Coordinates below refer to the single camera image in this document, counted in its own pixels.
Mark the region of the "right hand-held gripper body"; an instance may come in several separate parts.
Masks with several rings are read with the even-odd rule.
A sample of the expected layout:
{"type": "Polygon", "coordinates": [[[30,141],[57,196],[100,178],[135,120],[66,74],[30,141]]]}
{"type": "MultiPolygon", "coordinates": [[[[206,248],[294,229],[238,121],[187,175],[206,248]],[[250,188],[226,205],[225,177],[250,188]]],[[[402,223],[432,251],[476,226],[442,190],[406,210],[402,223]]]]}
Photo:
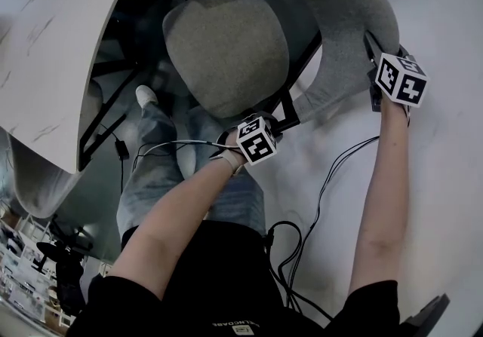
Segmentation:
{"type": "Polygon", "coordinates": [[[419,108],[430,79],[423,68],[403,47],[396,55],[383,53],[371,80],[370,95],[373,112],[381,111],[382,95],[408,108],[419,108]]]}

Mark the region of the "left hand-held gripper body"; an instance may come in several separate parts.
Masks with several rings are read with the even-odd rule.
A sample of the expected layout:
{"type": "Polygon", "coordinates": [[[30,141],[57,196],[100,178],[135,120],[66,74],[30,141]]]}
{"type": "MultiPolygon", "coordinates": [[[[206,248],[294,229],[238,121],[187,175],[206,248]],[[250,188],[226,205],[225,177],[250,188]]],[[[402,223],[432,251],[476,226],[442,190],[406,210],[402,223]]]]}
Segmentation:
{"type": "Polygon", "coordinates": [[[267,112],[249,115],[226,132],[237,133],[236,144],[250,165],[259,164],[277,154],[277,141],[272,129],[277,120],[267,112]]]}

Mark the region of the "person's right forearm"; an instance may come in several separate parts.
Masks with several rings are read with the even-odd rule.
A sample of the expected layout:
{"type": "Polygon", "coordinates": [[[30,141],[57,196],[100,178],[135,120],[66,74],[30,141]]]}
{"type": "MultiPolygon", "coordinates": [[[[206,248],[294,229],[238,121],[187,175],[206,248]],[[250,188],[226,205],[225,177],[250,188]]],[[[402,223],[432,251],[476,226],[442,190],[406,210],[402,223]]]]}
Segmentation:
{"type": "Polygon", "coordinates": [[[384,96],[380,138],[355,247],[349,291],[398,278],[409,212],[408,117],[384,96]]]}

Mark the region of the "person's left forearm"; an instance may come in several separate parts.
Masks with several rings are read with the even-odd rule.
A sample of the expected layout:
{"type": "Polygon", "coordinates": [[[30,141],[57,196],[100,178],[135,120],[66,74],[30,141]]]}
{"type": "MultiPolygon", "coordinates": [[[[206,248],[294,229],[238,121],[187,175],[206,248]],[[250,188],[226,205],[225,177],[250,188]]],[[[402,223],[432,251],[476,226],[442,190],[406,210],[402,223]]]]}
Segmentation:
{"type": "Polygon", "coordinates": [[[179,258],[232,175],[232,165],[219,158],[171,189],[138,226],[109,276],[162,299],[179,258]]]}

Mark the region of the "white marble table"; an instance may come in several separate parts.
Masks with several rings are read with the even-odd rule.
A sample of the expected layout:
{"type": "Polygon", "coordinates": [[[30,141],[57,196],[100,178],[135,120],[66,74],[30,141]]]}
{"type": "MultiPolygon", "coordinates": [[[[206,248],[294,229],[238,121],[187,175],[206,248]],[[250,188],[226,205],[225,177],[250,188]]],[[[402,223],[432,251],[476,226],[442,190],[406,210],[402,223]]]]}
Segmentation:
{"type": "Polygon", "coordinates": [[[112,105],[81,129],[90,80],[140,71],[136,60],[95,61],[117,1],[0,0],[0,128],[67,173],[90,161],[100,145],[91,134],[112,105]]]}

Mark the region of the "person's blue jeans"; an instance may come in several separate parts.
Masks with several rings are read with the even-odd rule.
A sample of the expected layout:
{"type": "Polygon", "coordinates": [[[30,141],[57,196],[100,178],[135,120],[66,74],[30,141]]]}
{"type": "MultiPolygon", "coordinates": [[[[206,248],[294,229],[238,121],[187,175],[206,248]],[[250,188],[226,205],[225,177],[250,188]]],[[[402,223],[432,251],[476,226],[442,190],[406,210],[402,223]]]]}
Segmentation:
{"type": "MultiPolygon", "coordinates": [[[[211,117],[202,107],[188,111],[186,129],[190,139],[211,141],[235,124],[211,117]]],[[[177,138],[177,129],[159,105],[142,108],[138,124],[140,146],[153,146],[177,138]]],[[[124,247],[154,204],[183,180],[174,151],[169,145],[154,150],[137,161],[120,198],[117,224],[124,247]]],[[[212,221],[233,222],[266,233],[263,191],[245,169],[231,178],[209,211],[212,221]]]]}

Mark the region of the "person's white shoe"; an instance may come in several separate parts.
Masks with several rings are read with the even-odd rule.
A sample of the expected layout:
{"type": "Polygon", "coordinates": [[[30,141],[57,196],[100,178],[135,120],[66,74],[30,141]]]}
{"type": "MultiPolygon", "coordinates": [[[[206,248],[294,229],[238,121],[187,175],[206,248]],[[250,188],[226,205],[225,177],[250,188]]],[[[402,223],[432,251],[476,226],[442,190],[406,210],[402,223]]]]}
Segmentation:
{"type": "Polygon", "coordinates": [[[148,104],[157,104],[158,98],[155,92],[146,85],[139,85],[135,90],[135,96],[140,108],[144,109],[148,104]]]}

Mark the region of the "person's black shirt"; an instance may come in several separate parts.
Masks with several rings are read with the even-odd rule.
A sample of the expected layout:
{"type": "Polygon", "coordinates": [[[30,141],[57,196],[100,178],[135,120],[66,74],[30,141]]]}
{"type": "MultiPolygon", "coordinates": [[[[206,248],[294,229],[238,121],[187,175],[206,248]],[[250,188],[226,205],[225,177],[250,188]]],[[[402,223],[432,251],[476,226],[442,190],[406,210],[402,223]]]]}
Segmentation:
{"type": "Polygon", "coordinates": [[[398,284],[353,292],[327,325],[286,308],[255,230],[204,221],[157,298],[114,276],[89,289],[66,337],[399,337],[398,284]]]}

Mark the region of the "black tripod stand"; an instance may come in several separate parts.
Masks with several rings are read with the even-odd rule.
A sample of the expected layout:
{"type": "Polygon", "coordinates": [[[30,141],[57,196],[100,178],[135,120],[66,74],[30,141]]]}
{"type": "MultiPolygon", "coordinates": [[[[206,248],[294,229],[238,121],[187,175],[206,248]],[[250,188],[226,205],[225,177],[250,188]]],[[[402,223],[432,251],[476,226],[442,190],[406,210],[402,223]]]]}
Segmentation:
{"type": "Polygon", "coordinates": [[[38,270],[46,259],[55,262],[57,299],[60,308],[67,315],[77,317],[86,305],[80,279],[84,273],[82,260],[93,248],[91,236],[82,227],[67,234],[57,222],[57,214],[52,216],[48,229],[55,241],[53,244],[36,243],[37,249],[43,254],[38,270]]]}

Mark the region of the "white storage shelf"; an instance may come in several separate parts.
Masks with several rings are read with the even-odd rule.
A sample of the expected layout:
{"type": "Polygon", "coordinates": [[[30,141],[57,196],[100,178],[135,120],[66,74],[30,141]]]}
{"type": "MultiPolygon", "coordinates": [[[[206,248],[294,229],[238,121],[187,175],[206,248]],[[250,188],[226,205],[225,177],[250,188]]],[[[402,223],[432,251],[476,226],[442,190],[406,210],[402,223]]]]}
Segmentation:
{"type": "MultiPolygon", "coordinates": [[[[53,244],[55,241],[48,229],[51,218],[40,223],[33,216],[0,217],[0,304],[40,332],[63,337],[76,317],[67,315],[60,308],[55,262],[46,259],[38,270],[43,254],[36,243],[53,244]]],[[[62,229],[71,234],[77,228],[62,229]]],[[[86,304],[91,283],[107,276],[112,267],[93,257],[91,251],[82,260],[84,273],[80,279],[86,304]]]]}

